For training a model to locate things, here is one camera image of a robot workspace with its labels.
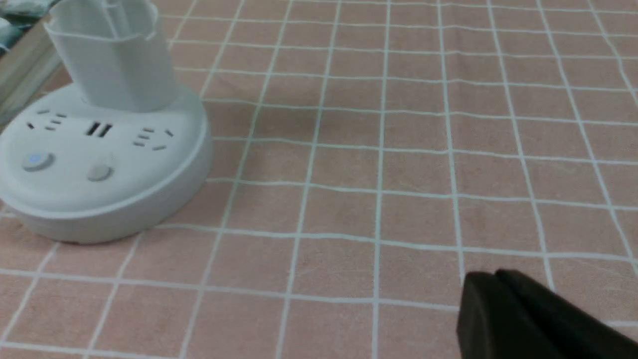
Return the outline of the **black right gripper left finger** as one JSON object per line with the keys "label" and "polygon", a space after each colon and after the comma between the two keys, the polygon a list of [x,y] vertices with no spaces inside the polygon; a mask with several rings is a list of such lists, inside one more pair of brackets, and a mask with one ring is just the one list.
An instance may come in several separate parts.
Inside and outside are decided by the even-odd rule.
{"label": "black right gripper left finger", "polygon": [[552,359],[554,346],[496,275],[465,276],[457,322],[463,359]]}

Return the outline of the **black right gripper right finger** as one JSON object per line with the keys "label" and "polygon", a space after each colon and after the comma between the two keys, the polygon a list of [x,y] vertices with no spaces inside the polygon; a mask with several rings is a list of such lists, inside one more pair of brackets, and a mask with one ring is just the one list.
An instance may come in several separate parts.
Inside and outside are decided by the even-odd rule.
{"label": "black right gripper right finger", "polygon": [[636,359],[637,342],[611,329],[533,278],[499,269],[496,277],[518,298],[542,333],[567,359]]}

